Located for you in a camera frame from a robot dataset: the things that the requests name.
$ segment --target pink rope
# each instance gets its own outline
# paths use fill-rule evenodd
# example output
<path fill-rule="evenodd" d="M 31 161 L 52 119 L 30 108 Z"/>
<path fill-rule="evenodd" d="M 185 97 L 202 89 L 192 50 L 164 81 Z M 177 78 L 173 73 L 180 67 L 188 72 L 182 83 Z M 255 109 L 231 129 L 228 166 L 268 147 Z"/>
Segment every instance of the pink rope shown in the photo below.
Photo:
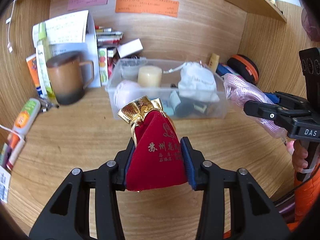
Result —
<path fill-rule="evenodd" d="M 224 75 L 224 88 L 226 90 L 227 99 L 241 109 L 244 103 L 253 100 L 262 103 L 273 104 L 273 102 L 256 86 L 248 83 L 244 79 L 236 75 L 227 73 Z M 271 120 L 253 117 L 272 137 L 285 138 L 286 130 L 274 124 Z"/>

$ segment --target orange clothing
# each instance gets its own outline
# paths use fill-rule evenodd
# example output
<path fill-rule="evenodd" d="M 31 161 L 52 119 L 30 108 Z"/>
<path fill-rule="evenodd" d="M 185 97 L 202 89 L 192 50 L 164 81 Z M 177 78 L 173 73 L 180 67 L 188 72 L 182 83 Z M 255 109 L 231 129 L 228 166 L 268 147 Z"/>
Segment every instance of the orange clothing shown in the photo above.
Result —
<path fill-rule="evenodd" d="M 296 178 L 296 173 L 294 174 L 294 187 L 297 187 L 302 182 L 298 181 Z M 311 206 L 317 200 L 320 193 L 320 169 L 317 171 L 316 175 L 313 176 L 311 180 L 305 183 L 303 186 L 296 189 L 294 192 L 294 223 L 288 224 L 290 231 L 294 231 L 300 224 L 304 216 L 308 213 Z M 228 238 L 231 236 L 231 231 L 224 233 L 223 238 Z"/>

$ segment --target candle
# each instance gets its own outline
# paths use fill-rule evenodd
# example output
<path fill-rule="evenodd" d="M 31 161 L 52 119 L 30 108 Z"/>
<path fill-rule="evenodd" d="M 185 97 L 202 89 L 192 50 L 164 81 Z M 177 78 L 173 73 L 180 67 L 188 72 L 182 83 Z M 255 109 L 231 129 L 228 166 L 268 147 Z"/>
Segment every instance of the candle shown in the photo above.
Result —
<path fill-rule="evenodd" d="M 138 83 L 142 87 L 160 87 L 162 69 L 156 66 L 139 68 Z"/>

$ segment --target white cable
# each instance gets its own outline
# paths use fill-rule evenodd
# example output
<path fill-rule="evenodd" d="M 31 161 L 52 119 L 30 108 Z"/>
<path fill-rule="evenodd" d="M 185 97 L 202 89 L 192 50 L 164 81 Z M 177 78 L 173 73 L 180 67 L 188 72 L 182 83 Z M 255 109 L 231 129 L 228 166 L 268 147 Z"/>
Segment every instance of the white cable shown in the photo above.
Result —
<path fill-rule="evenodd" d="M 178 70 L 182 69 L 187 63 L 188 63 L 188 62 L 185 62 L 185 63 L 183 63 L 182 65 L 180 65 L 179 67 L 171 68 L 171 69 L 169 69 L 169 70 L 167 70 L 167 71 L 163 71 L 162 73 L 163 73 L 163 74 L 169 74 L 169 73 L 178 71 Z"/>
<path fill-rule="evenodd" d="M 14 5 L 15 5 L 15 3 L 16 3 L 16 0 L 13 1 L 12 11 L 11 11 L 11 16 L 10 16 L 10 21 L 9 21 L 9 26 L 8 26 L 8 46 L 7 46 L 7 48 L 9 49 L 9 52 L 10 52 L 10 53 L 12 52 L 12 46 L 11 46 L 10 39 L 9 39 L 10 24 L 11 24 L 11 21 L 12 21 L 12 15 L 13 15 L 13 10 L 14 10 Z"/>
<path fill-rule="evenodd" d="M 22 137 L 20 134 L 18 134 L 17 132 L 15 132 L 15 131 L 13 131 L 13 130 L 11 130 L 11 129 L 9 129 L 9 128 L 6 128 L 5 126 L 3 126 L 3 125 L 1 125 L 1 124 L 0 124 L 0 128 L 6 130 L 6 131 L 8 131 L 8 132 L 14 133 L 15 135 L 17 135 L 17 136 L 19 137 L 20 140 L 23 140 L 23 137 Z"/>

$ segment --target human hand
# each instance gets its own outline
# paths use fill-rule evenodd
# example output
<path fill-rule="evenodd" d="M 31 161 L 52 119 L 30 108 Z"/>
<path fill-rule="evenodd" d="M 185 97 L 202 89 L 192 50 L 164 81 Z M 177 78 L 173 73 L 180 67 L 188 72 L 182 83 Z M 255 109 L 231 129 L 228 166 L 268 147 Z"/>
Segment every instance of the human hand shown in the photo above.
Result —
<path fill-rule="evenodd" d="M 292 165 L 295 171 L 301 172 L 302 169 L 307 168 L 308 162 L 305 158 L 308 157 L 308 151 L 301 145 L 300 140 L 295 140 L 293 143 L 294 152 L 292 154 Z"/>

